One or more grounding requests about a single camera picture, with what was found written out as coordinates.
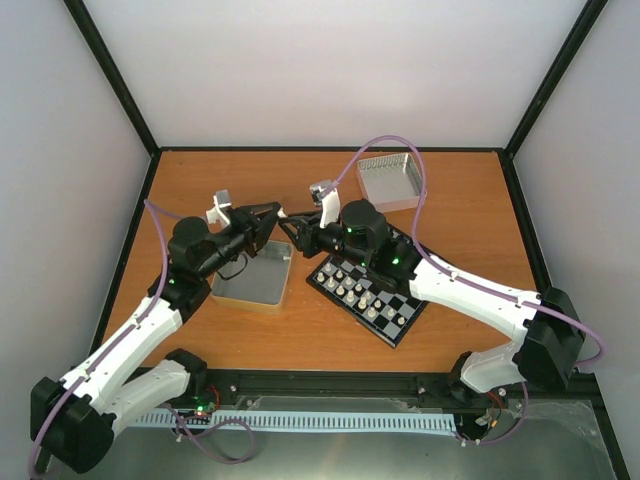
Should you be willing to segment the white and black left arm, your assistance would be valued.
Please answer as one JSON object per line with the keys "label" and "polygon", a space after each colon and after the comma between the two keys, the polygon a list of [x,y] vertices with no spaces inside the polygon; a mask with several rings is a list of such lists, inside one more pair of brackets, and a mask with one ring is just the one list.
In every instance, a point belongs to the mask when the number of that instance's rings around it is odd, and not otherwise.
{"label": "white and black left arm", "polygon": [[233,208],[215,203],[205,216],[180,219],[161,238],[162,269],[134,313],[92,355],[59,380],[42,378],[30,396],[30,478],[47,450],[78,473],[94,468],[114,440],[144,413],[181,397],[201,400],[206,364],[178,349],[137,379],[131,376],[177,332],[210,295],[209,278],[267,243],[282,207],[277,202]]}

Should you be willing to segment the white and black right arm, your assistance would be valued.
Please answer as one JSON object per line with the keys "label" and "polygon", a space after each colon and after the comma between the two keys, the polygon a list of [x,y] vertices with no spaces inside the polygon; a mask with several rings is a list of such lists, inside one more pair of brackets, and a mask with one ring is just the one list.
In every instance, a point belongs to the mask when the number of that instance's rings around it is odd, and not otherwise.
{"label": "white and black right arm", "polygon": [[585,335],[564,291],[519,290],[462,271],[393,233],[367,200],[348,203],[333,221],[321,211],[280,212],[278,223],[307,258],[326,252],[347,260],[381,289],[443,305],[508,337],[499,347],[458,358],[449,385],[460,401],[521,382],[550,392],[567,388]]}

